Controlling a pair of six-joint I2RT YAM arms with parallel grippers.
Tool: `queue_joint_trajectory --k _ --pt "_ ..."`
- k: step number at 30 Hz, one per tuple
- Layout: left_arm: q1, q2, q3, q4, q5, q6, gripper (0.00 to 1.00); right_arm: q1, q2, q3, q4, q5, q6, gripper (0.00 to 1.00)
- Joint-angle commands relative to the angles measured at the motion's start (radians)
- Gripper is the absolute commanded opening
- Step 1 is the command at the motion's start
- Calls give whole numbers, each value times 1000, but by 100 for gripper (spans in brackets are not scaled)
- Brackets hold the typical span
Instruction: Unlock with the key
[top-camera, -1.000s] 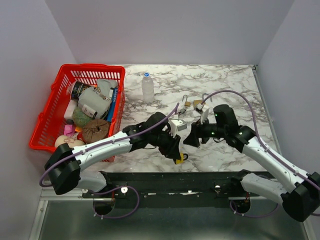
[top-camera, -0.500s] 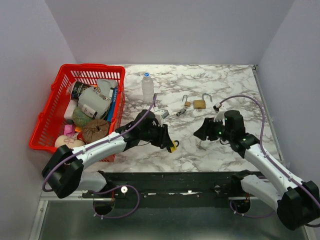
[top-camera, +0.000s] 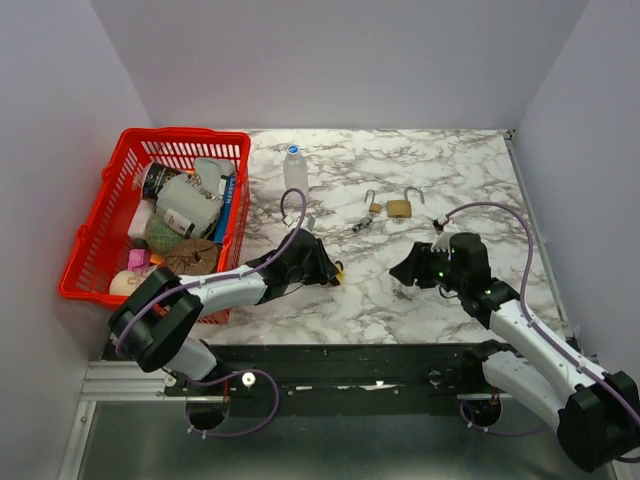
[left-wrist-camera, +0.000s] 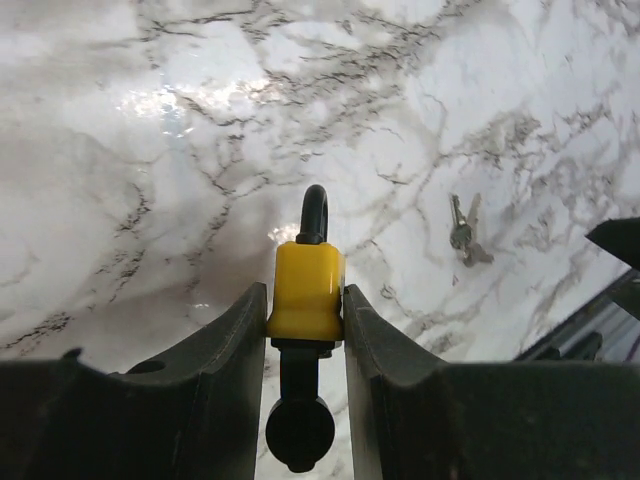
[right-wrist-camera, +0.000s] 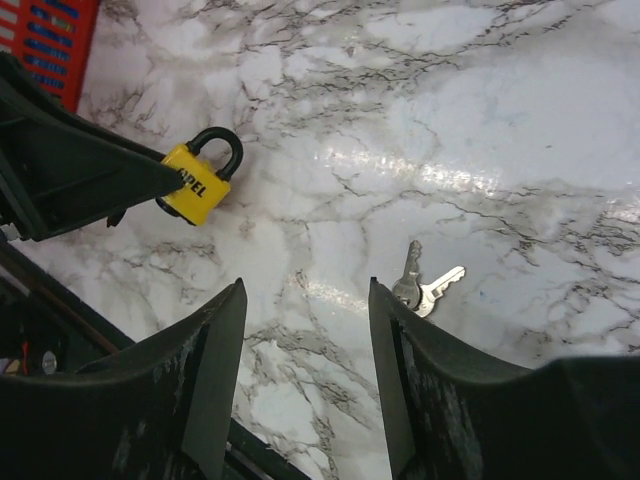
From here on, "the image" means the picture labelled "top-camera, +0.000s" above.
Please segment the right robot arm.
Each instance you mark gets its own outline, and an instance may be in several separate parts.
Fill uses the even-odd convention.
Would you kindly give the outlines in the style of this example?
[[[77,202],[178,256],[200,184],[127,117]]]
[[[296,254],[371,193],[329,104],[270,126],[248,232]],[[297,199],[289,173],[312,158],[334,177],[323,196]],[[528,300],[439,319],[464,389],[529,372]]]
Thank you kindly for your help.
[[[639,447],[639,392],[624,372],[609,373],[556,335],[509,284],[494,277],[486,246],[474,233],[444,233],[416,242],[390,270],[407,287],[441,288],[506,341],[467,351],[460,379],[469,390],[496,387],[536,414],[566,456],[592,472],[628,461]]]

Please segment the large brass padlock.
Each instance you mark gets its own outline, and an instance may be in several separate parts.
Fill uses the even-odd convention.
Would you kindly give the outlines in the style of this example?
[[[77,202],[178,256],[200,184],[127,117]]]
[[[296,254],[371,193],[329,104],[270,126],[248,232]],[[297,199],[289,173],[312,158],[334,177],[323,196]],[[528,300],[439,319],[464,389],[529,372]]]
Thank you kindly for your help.
[[[401,199],[389,200],[386,202],[387,217],[394,220],[407,219],[412,217],[412,204],[409,193],[416,192],[422,204],[425,203],[423,191],[415,186],[408,186],[403,190]]]

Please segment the yellow black padlock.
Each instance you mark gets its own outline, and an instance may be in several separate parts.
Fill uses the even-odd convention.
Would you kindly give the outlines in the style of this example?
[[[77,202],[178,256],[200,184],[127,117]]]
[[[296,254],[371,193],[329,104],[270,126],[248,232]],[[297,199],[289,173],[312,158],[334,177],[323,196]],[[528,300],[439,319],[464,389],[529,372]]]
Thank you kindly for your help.
[[[344,277],[345,277],[344,264],[341,261],[336,260],[335,261],[335,267],[336,267],[338,273],[336,274],[336,276],[334,278],[333,285],[334,286],[342,285],[344,283]]]

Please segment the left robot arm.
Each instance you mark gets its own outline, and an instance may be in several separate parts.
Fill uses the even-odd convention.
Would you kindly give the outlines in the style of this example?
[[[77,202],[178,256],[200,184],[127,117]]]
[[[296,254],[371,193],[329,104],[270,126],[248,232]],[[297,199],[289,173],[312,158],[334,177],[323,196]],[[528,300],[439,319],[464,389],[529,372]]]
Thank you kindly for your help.
[[[278,248],[229,271],[178,276],[156,269],[109,319],[120,358],[146,373],[159,369],[187,377],[201,395],[214,393],[225,369],[208,346],[189,337],[196,321],[231,308],[283,297],[292,285],[338,286],[344,264],[305,229],[285,236]]]

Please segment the small brass padlock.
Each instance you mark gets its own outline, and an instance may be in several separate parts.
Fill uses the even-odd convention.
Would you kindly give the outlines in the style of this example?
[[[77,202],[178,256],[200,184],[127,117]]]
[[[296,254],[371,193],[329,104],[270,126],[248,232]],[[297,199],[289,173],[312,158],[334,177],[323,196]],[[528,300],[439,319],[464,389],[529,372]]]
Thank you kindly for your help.
[[[367,212],[371,215],[378,215],[382,211],[382,205],[377,203],[376,193],[374,190],[369,189],[365,193],[364,203],[367,205]]]

